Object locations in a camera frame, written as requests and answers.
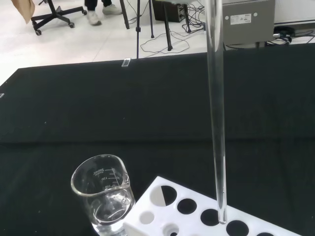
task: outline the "gray metal device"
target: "gray metal device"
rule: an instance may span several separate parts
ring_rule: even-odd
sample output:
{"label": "gray metal device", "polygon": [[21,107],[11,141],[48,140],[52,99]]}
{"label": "gray metal device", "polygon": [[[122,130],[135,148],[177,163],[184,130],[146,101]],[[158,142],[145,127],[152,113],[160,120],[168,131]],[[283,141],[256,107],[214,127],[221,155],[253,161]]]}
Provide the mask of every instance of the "gray metal device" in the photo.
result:
{"label": "gray metal device", "polygon": [[275,0],[223,0],[225,45],[271,41]]}

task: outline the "black tripod stand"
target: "black tripod stand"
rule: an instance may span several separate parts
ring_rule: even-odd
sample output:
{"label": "black tripod stand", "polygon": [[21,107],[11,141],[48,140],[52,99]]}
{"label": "black tripod stand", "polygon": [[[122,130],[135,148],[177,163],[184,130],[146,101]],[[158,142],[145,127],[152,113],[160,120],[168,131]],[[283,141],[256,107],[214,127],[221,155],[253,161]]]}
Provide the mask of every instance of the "black tripod stand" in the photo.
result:
{"label": "black tripod stand", "polygon": [[[171,42],[171,35],[169,30],[169,24],[168,24],[168,17],[167,17],[167,11],[164,2],[161,1],[162,8],[164,11],[164,24],[165,24],[165,33],[166,33],[166,40],[167,40],[167,50],[171,51],[173,49],[172,42]],[[187,4],[183,4],[184,11],[185,11],[185,18],[186,18],[186,24],[188,27],[188,33],[191,32],[189,27],[189,15],[188,15],[188,7]],[[152,12],[151,12],[151,0],[149,0],[149,7],[150,7],[150,20],[151,20],[151,38],[154,38],[153,36],[153,26],[152,26]],[[139,58],[139,32],[141,32],[140,28],[140,0],[138,0],[138,6],[137,6],[137,59]]]}
{"label": "black tripod stand", "polygon": [[[151,25],[151,38],[154,38],[151,0],[149,0],[149,13],[150,13],[150,25]],[[137,31],[137,59],[138,59],[139,58],[139,33],[141,32],[141,28],[140,28],[140,0],[137,1],[137,27],[136,27],[136,31]]]}

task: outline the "white sneaker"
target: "white sneaker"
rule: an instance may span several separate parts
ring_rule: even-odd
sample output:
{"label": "white sneaker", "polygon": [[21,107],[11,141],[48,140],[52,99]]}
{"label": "white sneaker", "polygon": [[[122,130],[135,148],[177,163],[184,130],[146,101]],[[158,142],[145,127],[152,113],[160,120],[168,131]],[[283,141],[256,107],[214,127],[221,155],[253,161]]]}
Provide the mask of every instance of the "white sneaker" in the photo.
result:
{"label": "white sneaker", "polygon": [[104,15],[120,15],[123,12],[114,4],[111,4],[109,6],[103,7],[103,13]]}
{"label": "white sneaker", "polygon": [[88,11],[87,17],[92,26],[99,26],[102,24],[95,11]]}

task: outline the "stand pole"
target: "stand pole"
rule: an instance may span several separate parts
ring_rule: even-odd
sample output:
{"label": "stand pole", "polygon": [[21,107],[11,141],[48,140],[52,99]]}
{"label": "stand pole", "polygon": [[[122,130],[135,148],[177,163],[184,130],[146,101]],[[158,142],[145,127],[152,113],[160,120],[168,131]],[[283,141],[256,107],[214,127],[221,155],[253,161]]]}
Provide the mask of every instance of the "stand pole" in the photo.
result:
{"label": "stand pole", "polygon": [[171,35],[169,33],[169,25],[168,25],[168,17],[166,12],[165,4],[162,2],[163,9],[164,9],[164,24],[165,24],[165,33],[166,33],[166,40],[167,40],[167,50],[171,51],[173,49],[172,42],[171,42]]}
{"label": "stand pole", "polygon": [[120,0],[120,6],[122,8],[125,26],[126,26],[126,29],[128,30],[130,29],[130,26],[129,26],[129,21],[128,21],[128,16],[127,16],[124,0]]}
{"label": "stand pole", "polygon": [[152,7],[151,7],[151,0],[149,0],[149,13],[150,13],[150,24],[151,24],[151,38],[154,38],[154,35],[153,35],[153,23],[152,23]]}
{"label": "stand pole", "polygon": [[139,32],[141,32],[140,28],[140,0],[137,1],[137,59],[139,59]]}
{"label": "stand pole", "polygon": [[186,24],[187,24],[187,32],[190,33],[191,29],[189,27],[189,15],[188,15],[188,8],[187,8],[187,4],[184,4],[184,11],[185,11],[185,19],[186,19]]}

